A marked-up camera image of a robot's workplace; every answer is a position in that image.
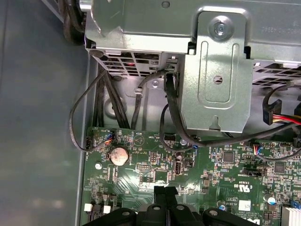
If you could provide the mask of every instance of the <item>integrated circuit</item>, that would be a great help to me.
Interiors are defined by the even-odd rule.
[[[224,152],[222,161],[226,162],[226,163],[233,163],[234,162],[234,153],[233,152]]]
[[[203,185],[204,185],[204,187],[209,187],[210,186],[210,180],[203,180]]]
[[[274,173],[285,173],[285,163],[276,162],[274,167]]]

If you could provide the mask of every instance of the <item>chip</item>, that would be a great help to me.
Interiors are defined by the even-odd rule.
[[[285,173],[285,163],[276,162],[274,167],[274,173]]]
[[[203,180],[203,185],[204,185],[204,187],[209,187],[210,186],[210,180]]]
[[[202,193],[208,194],[208,192],[209,192],[209,189],[208,189],[208,188],[202,188]]]
[[[277,205],[267,204],[267,209],[269,212],[275,212],[277,210]]]
[[[223,162],[233,163],[234,162],[234,153],[233,152],[224,152]]]

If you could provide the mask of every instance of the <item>capacitor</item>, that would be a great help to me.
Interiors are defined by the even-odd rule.
[[[115,166],[123,166],[129,158],[125,147],[115,147],[110,153],[110,160]]]
[[[101,170],[102,169],[102,164],[100,162],[95,163],[95,169]]]
[[[270,205],[276,204],[276,199],[271,194],[265,194],[263,200],[266,201]]]
[[[218,208],[219,208],[220,210],[223,210],[223,211],[226,210],[226,207],[225,207],[224,205],[220,205]]]

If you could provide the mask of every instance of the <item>motherboard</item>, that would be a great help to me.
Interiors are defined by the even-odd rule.
[[[154,186],[175,186],[178,203],[200,214],[219,208],[264,226],[280,225],[282,207],[300,208],[300,157],[265,162],[254,151],[281,158],[293,153],[291,143],[256,140],[179,153],[166,151],[158,133],[90,128],[87,147],[102,142],[85,156],[81,225],[121,207],[138,211],[153,202]],[[189,145],[173,134],[165,142]]]

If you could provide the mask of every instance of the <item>metal bracket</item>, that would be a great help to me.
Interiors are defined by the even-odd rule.
[[[188,129],[242,132],[250,115],[253,60],[244,54],[246,17],[202,12],[195,55],[185,56],[181,112]]]

